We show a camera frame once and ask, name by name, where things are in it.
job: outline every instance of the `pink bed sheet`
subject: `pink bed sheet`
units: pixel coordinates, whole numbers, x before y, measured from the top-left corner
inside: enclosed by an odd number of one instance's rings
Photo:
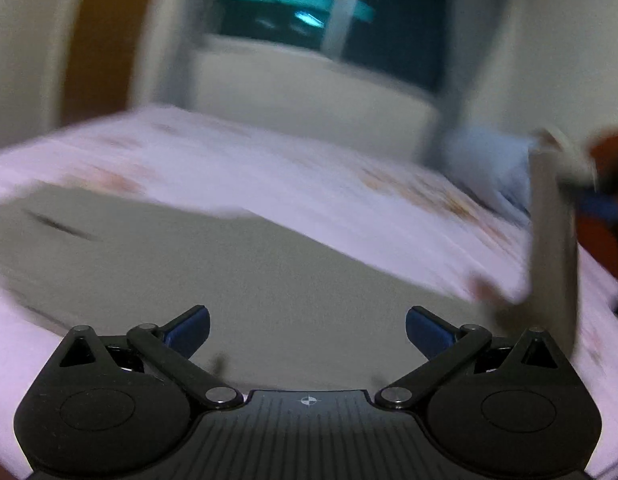
[[[172,107],[82,124],[0,152],[0,201],[41,182],[219,214],[256,214],[402,279],[470,300],[473,276],[513,300],[529,234],[438,174]],[[618,476],[618,282],[580,251],[573,363],[603,418],[592,476]],[[0,461],[30,471],[12,419],[60,341],[0,285]]]

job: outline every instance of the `curtain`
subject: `curtain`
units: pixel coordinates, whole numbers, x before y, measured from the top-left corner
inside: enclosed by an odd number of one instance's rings
[[[436,99],[439,120],[433,126],[425,165],[440,170],[445,136],[458,126],[465,100],[485,61],[508,0],[449,0],[448,57]]]

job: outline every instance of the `wooden door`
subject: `wooden door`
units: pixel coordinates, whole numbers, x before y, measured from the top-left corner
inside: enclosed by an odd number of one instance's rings
[[[82,0],[64,76],[60,124],[128,106],[134,59],[150,0]]]

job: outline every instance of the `wall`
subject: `wall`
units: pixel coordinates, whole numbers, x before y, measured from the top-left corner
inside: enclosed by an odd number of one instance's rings
[[[618,122],[618,0],[524,0],[504,125],[585,144]]]
[[[228,120],[410,160],[433,106],[319,54],[215,38],[196,54],[192,106]]]
[[[0,0],[0,147],[55,125],[78,1]]]
[[[462,123],[506,130],[508,107],[515,87],[518,43],[525,0],[508,0],[486,63],[470,91]]]

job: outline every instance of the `metal screw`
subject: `metal screw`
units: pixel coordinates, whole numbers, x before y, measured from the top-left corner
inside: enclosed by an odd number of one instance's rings
[[[207,390],[205,393],[205,397],[216,404],[230,402],[230,400],[235,399],[237,395],[238,393],[233,388],[227,388],[226,386],[216,386],[215,388]]]
[[[400,386],[391,386],[390,388],[385,388],[380,395],[387,402],[391,402],[392,404],[402,404],[403,402],[407,402],[411,399],[411,392],[407,388],[401,388]]]

